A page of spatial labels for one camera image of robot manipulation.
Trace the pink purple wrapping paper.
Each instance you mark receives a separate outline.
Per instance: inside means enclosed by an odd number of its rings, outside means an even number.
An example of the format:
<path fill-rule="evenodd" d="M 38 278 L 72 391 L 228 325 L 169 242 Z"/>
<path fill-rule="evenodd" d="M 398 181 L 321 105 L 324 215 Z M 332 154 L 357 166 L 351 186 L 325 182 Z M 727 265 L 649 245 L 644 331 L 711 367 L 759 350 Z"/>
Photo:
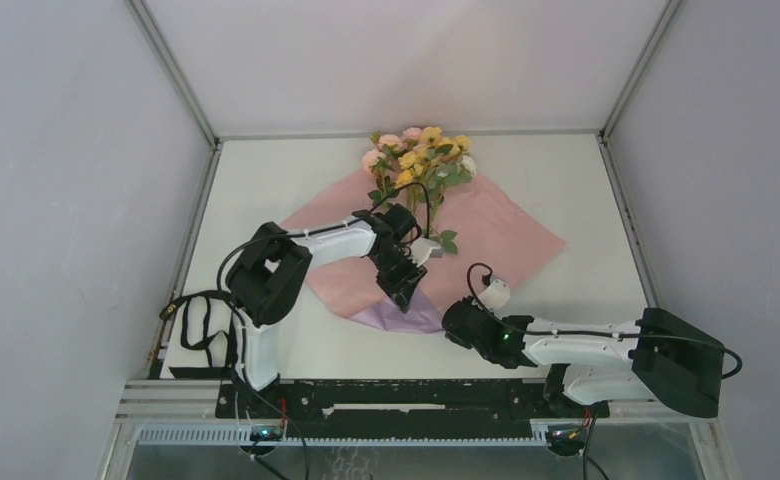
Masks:
<path fill-rule="evenodd" d="M 366 258 L 312 266 L 306 285 L 344 319 L 388 332 L 437 333 L 444 311 L 468 294 L 466 271 L 471 264 L 489 265 L 496 277 L 516 289 L 566 246 L 483 174 L 456 190 L 447 220 L 457 228 L 459 252 L 426 262 L 428 272 L 407 313 L 377 286 L 377 270 Z"/>

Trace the white pink rose stem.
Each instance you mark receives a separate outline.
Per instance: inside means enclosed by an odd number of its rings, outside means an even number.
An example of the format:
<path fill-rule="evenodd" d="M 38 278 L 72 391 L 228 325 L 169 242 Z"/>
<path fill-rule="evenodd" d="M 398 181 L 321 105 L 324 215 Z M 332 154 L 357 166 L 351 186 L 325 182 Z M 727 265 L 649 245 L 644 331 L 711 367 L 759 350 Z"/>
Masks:
<path fill-rule="evenodd" d="M 453 199 L 453 197 L 455 196 L 456 190 L 458 190 L 461 186 L 464 186 L 466 184 L 462 184 L 460 186 L 450 188 L 446 191 L 445 197 L 437 202 L 436 217 L 434 220 L 432 220 L 430 215 L 428 214 L 429 198 L 428 198 L 428 191 L 427 191 L 425 206 L 426 206 L 426 216 L 428 221 L 428 228 L 427 228 L 428 236 L 434 239 L 435 241 L 439 242 L 440 245 L 443 247 L 444 252 L 448 255 L 457 255 L 459 252 L 459 247 L 457 244 L 457 237 L 458 237 L 457 228 L 450 226 L 447 220 L 449 204 Z"/>

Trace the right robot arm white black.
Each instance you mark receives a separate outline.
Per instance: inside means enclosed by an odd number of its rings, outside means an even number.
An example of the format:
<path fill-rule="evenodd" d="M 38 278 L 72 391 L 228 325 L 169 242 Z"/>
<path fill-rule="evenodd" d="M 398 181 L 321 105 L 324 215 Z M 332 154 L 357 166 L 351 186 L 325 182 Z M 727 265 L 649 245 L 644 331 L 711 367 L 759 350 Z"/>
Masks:
<path fill-rule="evenodd" d="M 658 401 L 696 418 L 719 413 L 726 357 L 721 341 L 661 308 L 622 323 L 580 326 L 530 315 L 497 317 L 466 297 L 444 314 L 453 343 L 506 369 L 545 367 L 545 406 L 558 416 L 609 401 Z"/>

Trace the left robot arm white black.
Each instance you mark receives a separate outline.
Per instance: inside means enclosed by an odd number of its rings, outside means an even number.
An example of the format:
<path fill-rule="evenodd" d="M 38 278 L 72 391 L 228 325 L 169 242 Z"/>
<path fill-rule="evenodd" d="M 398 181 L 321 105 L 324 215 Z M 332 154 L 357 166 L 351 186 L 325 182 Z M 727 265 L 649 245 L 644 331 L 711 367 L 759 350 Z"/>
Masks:
<path fill-rule="evenodd" d="M 376 283 L 401 311 L 410 308 L 425 277 L 426 262 L 441 245 L 420 227 L 409 210 L 358 210 L 328 226 L 285 230 L 274 222 L 222 262 L 217 282 L 224 285 L 236 329 L 235 380 L 244 385 L 240 404 L 256 417 L 271 414 L 279 394 L 277 344 L 280 322 L 296 304 L 309 271 L 347 258 L 367 258 Z"/>

